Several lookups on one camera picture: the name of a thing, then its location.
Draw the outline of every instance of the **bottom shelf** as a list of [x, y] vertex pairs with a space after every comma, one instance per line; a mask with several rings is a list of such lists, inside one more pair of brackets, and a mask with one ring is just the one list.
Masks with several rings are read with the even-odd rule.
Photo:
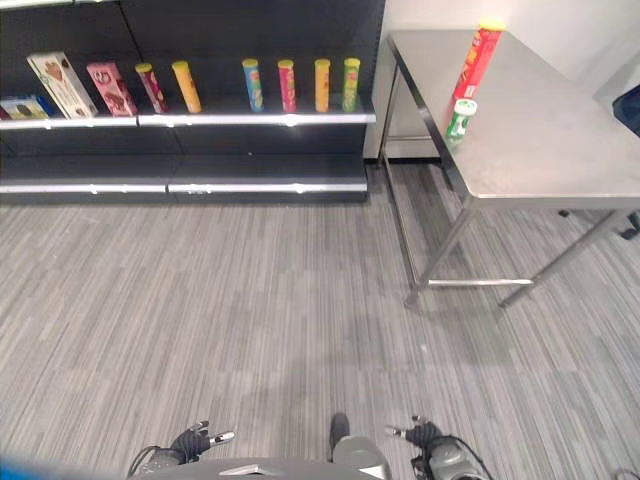
[[364, 201], [359, 154], [5, 157], [2, 203]]

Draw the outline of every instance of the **blue chip can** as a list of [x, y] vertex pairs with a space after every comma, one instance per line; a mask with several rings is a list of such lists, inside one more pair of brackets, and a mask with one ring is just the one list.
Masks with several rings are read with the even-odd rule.
[[249, 93], [249, 104], [254, 112], [264, 110], [262, 100], [262, 87], [260, 86], [260, 73], [258, 72], [258, 60], [255, 58], [245, 58], [242, 61], [244, 68], [244, 78], [247, 82], [247, 92]]

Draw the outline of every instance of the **snack box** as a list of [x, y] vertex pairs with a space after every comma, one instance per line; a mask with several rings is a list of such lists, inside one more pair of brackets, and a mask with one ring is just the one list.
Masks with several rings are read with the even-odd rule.
[[138, 113], [115, 63], [90, 63], [87, 65], [87, 72], [114, 116], [131, 116]]
[[0, 107], [13, 120], [49, 118], [55, 113], [49, 102], [36, 95], [2, 98], [0, 99]]
[[27, 61], [65, 117], [94, 117], [98, 113], [64, 52], [34, 53]]

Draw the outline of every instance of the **red chip can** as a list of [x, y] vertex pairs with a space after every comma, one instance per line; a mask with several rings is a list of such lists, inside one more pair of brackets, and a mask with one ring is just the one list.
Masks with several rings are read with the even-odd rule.
[[147, 96], [153, 105], [153, 110], [156, 113], [167, 113], [169, 111], [169, 105], [164, 98], [160, 85], [156, 79], [155, 73], [153, 73], [153, 67], [150, 63], [139, 63], [136, 65], [136, 72], [140, 76], [142, 85], [147, 92]]
[[282, 94], [282, 110], [285, 113], [296, 111], [296, 87], [293, 75], [293, 60], [280, 60], [278, 62], [280, 74], [280, 93]]
[[473, 98], [504, 29], [505, 26], [501, 22], [480, 24], [480, 28], [473, 35], [471, 48], [453, 91], [455, 98]]

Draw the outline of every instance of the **table top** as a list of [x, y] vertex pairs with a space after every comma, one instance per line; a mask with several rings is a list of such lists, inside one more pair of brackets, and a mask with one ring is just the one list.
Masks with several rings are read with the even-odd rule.
[[471, 30], [389, 37], [420, 114], [470, 205], [640, 208], [640, 138], [508, 32], [458, 146], [444, 141]]

